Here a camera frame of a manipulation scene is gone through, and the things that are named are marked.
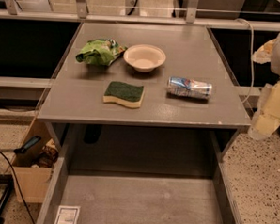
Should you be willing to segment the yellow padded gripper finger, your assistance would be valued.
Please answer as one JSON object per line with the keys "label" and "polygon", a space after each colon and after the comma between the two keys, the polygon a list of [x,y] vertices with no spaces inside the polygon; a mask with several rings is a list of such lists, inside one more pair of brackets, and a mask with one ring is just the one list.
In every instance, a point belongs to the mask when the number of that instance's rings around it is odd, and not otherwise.
{"label": "yellow padded gripper finger", "polygon": [[280,126],[280,82],[262,89],[248,135],[256,141],[266,139]]}
{"label": "yellow padded gripper finger", "polygon": [[252,60],[257,64],[265,64],[270,62],[274,43],[275,39],[265,42],[252,54]]}

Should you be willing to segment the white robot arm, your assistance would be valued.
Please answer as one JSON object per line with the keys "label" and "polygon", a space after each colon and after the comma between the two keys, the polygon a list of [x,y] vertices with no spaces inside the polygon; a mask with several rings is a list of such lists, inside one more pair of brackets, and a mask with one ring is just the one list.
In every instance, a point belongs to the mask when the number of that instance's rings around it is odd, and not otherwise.
{"label": "white robot arm", "polygon": [[[271,63],[271,70],[280,77],[280,33],[252,54],[257,64]],[[256,141],[268,138],[280,126],[280,81],[262,89],[248,134]]]}

